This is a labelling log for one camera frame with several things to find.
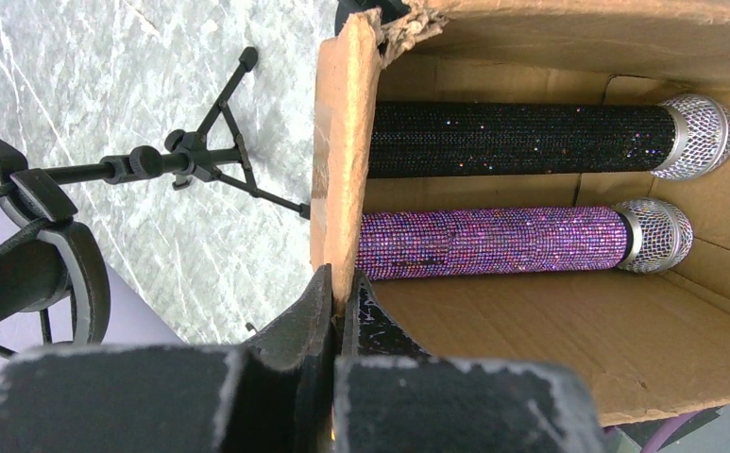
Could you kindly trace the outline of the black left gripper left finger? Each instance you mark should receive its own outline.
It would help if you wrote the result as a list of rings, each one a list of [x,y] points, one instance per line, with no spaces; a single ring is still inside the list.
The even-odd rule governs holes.
[[[331,267],[241,344],[47,346],[0,373],[0,452],[327,452]]]

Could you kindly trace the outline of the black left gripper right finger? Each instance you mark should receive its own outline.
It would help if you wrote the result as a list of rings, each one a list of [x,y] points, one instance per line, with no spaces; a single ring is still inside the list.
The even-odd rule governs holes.
[[[430,354],[353,278],[335,362],[339,452],[603,452],[585,384],[567,367]]]

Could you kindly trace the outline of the brown cardboard box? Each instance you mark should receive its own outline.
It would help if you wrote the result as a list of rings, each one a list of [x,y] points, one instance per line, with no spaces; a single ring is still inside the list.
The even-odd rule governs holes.
[[[378,100],[656,103],[700,92],[730,110],[730,1],[415,1],[372,9],[321,43],[310,260],[336,306],[353,276],[358,215],[380,210],[666,200],[692,223],[688,256],[622,271],[379,282],[386,311],[439,356],[551,361],[589,387],[603,425],[730,403],[730,158],[699,178],[643,174],[367,180]]]

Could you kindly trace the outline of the purple glitter microphone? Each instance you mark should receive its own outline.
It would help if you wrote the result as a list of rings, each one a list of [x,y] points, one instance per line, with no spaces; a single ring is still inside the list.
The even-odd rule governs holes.
[[[694,240],[673,204],[367,213],[355,264],[372,280],[621,269],[664,272]]]

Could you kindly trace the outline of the black glitter microphone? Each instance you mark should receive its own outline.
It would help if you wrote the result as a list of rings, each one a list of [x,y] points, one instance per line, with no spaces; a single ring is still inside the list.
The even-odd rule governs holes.
[[[373,179],[646,172],[690,180],[730,157],[730,110],[682,94],[656,105],[382,101]]]

